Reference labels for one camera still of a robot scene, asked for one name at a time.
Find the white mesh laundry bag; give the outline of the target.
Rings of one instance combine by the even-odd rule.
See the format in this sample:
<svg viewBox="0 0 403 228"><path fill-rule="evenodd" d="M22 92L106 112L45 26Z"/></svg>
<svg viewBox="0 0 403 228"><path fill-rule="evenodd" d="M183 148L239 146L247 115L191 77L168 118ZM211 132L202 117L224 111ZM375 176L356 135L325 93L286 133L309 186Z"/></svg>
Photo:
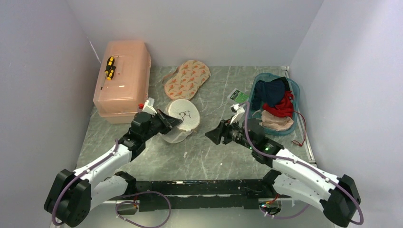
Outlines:
<svg viewBox="0 0 403 228"><path fill-rule="evenodd" d="M168 143L179 143L192 134L201 122L197 107L189 100L177 99L171 101L166 109L166 114L182 121L167 134L161 137Z"/></svg>

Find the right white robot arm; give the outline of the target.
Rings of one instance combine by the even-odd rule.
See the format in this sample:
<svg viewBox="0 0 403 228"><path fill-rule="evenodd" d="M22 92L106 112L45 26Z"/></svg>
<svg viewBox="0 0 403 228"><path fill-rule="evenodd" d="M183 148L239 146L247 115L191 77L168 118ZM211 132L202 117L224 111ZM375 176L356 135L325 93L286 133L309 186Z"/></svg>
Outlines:
<svg viewBox="0 0 403 228"><path fill-rule="evenodd" d="M305 162L267 137L261 126L249 123L241 127L221 120L205 136L216 145L242 145L251 150L257 162L269 166L270 171L262 178L262 192L267 197L290 196L317 208L339 227L363 224L361 198L350 176L338 177Z"/></svg>

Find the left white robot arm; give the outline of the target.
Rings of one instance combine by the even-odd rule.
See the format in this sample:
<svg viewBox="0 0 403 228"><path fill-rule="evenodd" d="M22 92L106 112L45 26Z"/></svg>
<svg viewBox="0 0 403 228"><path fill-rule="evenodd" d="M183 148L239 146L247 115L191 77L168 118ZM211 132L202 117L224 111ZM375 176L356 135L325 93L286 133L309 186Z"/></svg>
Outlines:
<svg viewBox="0 0 403 228"><path fill-rule="evenodd" d="M135 177L124 171L112 172L137 158L149 139L169 133L182 122L161 110L154 114L139 112L128 132L116 139L105 154L74 171L60 171L44 204L44 210L52 215L53 225L66 224L74 228L106 200L117 196L129 200L141 195Z"/></svg>

